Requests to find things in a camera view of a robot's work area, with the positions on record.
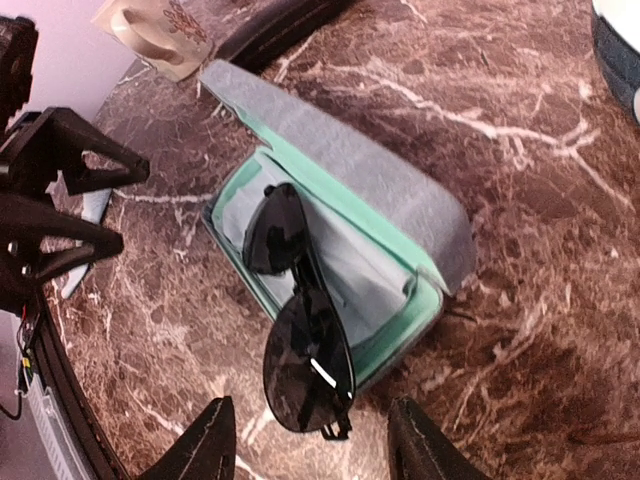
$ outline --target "marble countertop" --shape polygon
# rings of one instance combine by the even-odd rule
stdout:
[[[215,3],[195,13],[216,32],[255,7]],[[477,271],[453,303],[476,321],[443,317],[360,396],[340,445],[273,421],[269,320],[200,221],[256,140],[195,80],[135,64],[97,119],[152,164],[107,214],[126,250],[70,301],[51,296],[131,472],[227,394],[237,478],[384,479],[386,409],[408,394],[493,478],[634,478],[637,443],[568,440],[640,431],[640,129],[597,70],[589,15],[586,0],[366,0],[264,73],[441,182],[473,222]]]

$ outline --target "glasses case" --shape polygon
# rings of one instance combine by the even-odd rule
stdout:
[[[203,220],[272,319],[290,274],[253,274],[244,232],[268,185],[300,193],[313,246],[347,334],[360,391],[436,321],[474,270],[471,226],[433,179],[353,128],[222,60],[200,81],[263,142],[223,182]]]

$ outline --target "sunglasses lens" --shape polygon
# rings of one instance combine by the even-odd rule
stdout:
[[[295,295],[275,321],[263,363],[269,406],[293,432],[334,423],[353,402],[350,353],[340,320],[321,290]]]
[[[264,275],[291,268],[306,247],[306,222],[293,185],[268,187],[244,239],[242,260],[249,270]]]

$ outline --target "sunglasses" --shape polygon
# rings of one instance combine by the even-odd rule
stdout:
[[[247,229],[242,260],[253,273],[291,270],[293,296],[269,333],[263,362],[269,408],[287,430],[348,439],[355,395],[351,352],[313,249],[300,195],[268,186]],[[338,433],[331,425],[338,424]]]

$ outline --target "black cable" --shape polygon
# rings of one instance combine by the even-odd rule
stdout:
[[[18,411],[14,415],[0,403],[0,412],[2,412],[9,420],[13,420],[14,422],[17,422],[18,420],[20,420],[20,417],[22,417],[22,394],[25,393],[27,390],[27,384],[24,378],[24,372],[22,370],[22,360],[24,358],[27,358],[27,354],[24,351],[24,348],[22,348],[22,343],[20,342],[21,340],[20,333],[24,329],[24,325],[26,321],[27,321],[27,306],[25,305],[24,308],[22,309],[22,321],[20,322],[20,326],[18,327],[18,331],[16,332],[16,342],[18,344],[18,349],[20,350],[20,354],[22,355],[21,361],[18,364],[18,389],[17,389]]]
[[[6,408],[4,408],[2,406],[2,404],[0,403],[0,412],[4,413],[9,420],[13,420],[14,422],[17,422],[18,420],[20,420],[20,417],[22,416],[22,392],[18,392],[18,412],[13,415],[9,410],[7,410]]]

